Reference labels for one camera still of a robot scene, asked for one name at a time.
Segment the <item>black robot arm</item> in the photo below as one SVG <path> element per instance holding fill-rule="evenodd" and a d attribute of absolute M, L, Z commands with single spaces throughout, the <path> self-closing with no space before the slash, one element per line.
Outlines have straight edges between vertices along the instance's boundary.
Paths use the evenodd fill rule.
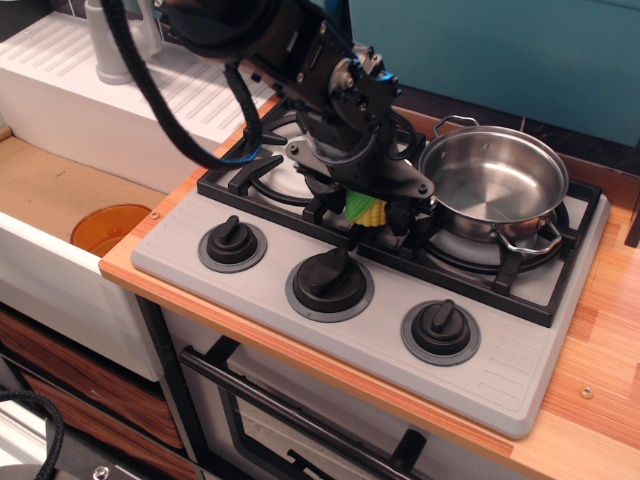
<path fill-rule="evenodd" d="M 388 225 L 406 234 L 434 192 L 397 133 L 396 77 L 310 1 L 165 1 L 160 11 L 183 46 L 243 64 L 285 98 L 307 138 L 297 163 L 350 191 L 385 201 Z"/>

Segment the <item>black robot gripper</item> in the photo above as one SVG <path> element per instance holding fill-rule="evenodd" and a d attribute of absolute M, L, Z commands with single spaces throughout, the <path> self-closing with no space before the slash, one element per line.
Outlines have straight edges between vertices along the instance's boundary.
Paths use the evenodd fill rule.
<path fill-rule="evenodd" d="M 407 235 L 420 214 L 430 215 L 433 206 L 428 199 L 435 193 L 434 183 L 408 159 L 397 157 L 397 140 L 397 127 L 385 123 L 349 150 L 332 146 L 310 133 L 303 140 L 291 142 L 286 147 L 287 155 L 308 169 L 302 170 L 308 190 L 302 200 L 305 226 L 340 233 L 350 230 L 344 215 L 343 187 L 388 201 L 386 220 L 395 236 Z"/>

